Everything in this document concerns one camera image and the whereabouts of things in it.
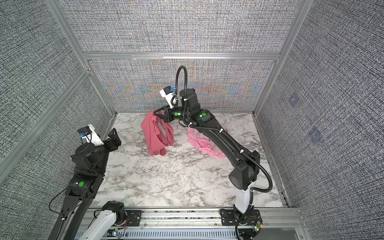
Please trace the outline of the dark pink cloth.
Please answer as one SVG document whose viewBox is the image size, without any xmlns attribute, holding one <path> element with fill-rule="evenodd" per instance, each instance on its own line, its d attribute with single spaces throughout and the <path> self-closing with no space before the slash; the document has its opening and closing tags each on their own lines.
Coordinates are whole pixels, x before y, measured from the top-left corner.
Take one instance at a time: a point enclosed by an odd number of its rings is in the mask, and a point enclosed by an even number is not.
<svg viewBox="0 0 384 240">
<path fill-rule="evenodd" d="M 142 121 L 141 128 L 145 137 L 148 152 L 151 156 L 165 156 L 166 147 L 174 145 L 174 130 L 169 123 L 149 112 Z"/>
</svg>

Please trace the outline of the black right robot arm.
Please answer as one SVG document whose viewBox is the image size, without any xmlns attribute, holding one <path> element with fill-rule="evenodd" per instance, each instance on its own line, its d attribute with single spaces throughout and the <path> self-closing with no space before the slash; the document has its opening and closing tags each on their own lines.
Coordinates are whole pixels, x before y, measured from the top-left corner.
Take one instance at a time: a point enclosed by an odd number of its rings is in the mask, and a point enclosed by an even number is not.
<svg viewBox="0 0 384 240">
<path fill-rule="evenodd" d="M 239 222 L 253 210 L 260 155 L 238 143 L 200 106 L 193 89 L 182 105 L 118 119 L 121 146 L 110 153 L 99 205 L 222 207 L 232 203 Z"/>
</svg>

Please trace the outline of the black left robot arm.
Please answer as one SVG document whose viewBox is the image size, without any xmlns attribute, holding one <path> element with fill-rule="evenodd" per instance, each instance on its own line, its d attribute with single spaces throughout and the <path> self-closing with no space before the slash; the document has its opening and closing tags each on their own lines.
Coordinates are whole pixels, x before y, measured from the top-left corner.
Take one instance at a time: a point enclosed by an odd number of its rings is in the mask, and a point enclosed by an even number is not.
<svg viewBox="0 0 384 240">
<path fill-rule="evenodd" d="M 76 167 L 68 186 L 62 190 L 65 195 L 63 206 L 58 211 L 58 219 L 50 233 L 50 240 L 73 240 L 80 224 L 95 199 L 105 179 L 107 163 L 111 152 L 118 150 L 122 141 L 115 128 L 108 133 L 106 140 L 101 140 L 92 125 L 78 129 L 81 144 L 71 156 Z M 124 203 L 108 201 L 100 211 L 96 211 L 82 240 L 100 240 L 111 227 L 126 230 L 138 227 L 142 218 L 140 210 L 126 210 Z"/>
</svg>

